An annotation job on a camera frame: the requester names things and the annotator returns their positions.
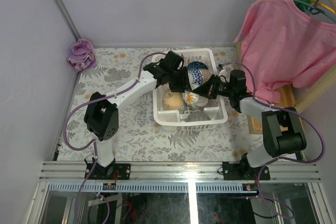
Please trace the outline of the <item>brown checker pattern bowl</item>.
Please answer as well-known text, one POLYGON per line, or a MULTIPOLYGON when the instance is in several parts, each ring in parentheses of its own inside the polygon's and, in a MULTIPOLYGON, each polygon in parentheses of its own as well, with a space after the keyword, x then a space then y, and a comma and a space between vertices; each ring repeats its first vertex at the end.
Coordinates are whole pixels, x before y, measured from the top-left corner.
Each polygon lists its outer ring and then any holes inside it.
POLYGON ((208 69, 202 69, 202 76, 204 82, 207 82, 211 78, 212 73, 208 69))

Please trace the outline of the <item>yellow rimmed bottom bowl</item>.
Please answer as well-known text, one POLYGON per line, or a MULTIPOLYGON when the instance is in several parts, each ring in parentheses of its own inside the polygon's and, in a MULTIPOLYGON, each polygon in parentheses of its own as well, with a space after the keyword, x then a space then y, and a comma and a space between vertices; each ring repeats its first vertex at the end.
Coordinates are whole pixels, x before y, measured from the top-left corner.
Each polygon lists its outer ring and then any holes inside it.
POLYGON ((181 93, 168 91, 162 100, 163 110, 179 110, 184 105, 181 93))

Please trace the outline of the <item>orange flower pattern bowl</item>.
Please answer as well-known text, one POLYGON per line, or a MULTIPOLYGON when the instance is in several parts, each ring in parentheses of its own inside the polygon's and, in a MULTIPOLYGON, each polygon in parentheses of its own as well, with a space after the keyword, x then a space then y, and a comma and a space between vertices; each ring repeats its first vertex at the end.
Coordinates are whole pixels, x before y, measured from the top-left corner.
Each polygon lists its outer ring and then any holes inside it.
POLYGON ((184 91, 182 93, 182 99, 188 106, 191 106, 193 108, 200 105, 200 96, 193 92, 184 91))

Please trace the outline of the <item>blue triangle pattern bowl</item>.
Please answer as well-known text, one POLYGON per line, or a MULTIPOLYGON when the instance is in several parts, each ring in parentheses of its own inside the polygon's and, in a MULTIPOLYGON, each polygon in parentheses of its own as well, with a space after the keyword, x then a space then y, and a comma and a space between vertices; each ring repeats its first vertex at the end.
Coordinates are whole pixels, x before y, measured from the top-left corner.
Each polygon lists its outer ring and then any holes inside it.
POLYGON ((203 63, 202 61, 192 61, 187 65, 188 70, 195 70, 195 69, 207 69, 208 66, 203 63))

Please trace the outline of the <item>white plastic dish rack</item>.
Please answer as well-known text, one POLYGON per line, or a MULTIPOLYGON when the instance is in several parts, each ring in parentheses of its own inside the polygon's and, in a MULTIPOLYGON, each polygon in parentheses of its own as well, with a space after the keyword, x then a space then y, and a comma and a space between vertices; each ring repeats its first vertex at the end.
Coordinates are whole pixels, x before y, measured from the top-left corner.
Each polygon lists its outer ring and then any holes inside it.
MULTIPOLYGON (((176 51, 184 57, 184 64, 188 65, 192 61, 202 61, 205 63, 210 72, 217 74, 213 52, 210 49, 184 49, 176 51)), ((228 115, 225 108, 225 102, 222 97, 215 100, 209 100, 204 107, 196 106, 195 108, 188 106, 185 102, 179 110, 163 110, 162 100, 166 92, 170 90, 166 84, 160 86, 153 91, 153 116, 156 123, 160 124, 167 131, 201 131, 212 129, 219 124, 227 121, 228 115), (209 121, 203 122, 187 122, 187 117, 193 111, 203 111, 209 117, 209 121)))

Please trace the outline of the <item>purple striped bowl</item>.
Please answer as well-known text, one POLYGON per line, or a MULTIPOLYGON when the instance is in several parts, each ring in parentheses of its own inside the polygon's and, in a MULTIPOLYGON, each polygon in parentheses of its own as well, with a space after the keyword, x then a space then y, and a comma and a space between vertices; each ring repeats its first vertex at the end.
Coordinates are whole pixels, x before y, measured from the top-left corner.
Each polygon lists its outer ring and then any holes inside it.
POLYGON ((204 107, 208 104, 208 99, 207 98, 204 98, 204 97, 199 97, 196 105, 197 106, 200 106, 200 107, 204 107))

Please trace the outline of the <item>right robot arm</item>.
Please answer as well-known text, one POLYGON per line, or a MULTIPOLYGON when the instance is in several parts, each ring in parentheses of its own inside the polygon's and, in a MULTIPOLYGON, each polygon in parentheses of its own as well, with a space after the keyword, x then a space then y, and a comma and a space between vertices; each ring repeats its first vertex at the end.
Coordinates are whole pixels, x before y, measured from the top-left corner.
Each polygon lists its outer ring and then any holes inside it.
POLYGON ((191 84, 191 88, 193 93, 204 98, 227 97, 236 112, 262 122, 262 145, 244 154, 239 161, 239 172, 243 178, 251 179, 257 175, 258 167, 306 148, 306 138, 296 110, 262 105, 247 91, 244 71, 231 71, 228 81, 222 81, 220 76, 213 74, 204 84, 191 84))

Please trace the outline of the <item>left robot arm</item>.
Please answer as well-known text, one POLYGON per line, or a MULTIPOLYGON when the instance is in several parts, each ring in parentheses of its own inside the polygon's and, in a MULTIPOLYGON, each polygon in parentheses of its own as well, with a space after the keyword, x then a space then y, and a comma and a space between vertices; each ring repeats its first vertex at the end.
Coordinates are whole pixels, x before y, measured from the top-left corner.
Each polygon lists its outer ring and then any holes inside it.
POLYGON ((127 84, 107 94, 96 92, 90 98, 84 122, 87 129, 97 137, 97 173, 103 179, 111 178, 115 172, 112 138, 119 129, 119 114, 124 107, 165 84, 172 92, 184 92, 190 88, 183 56, 174 51, 158 54, 163 56, 158 62, 144 66, 142 60, 138 75, 127 84))

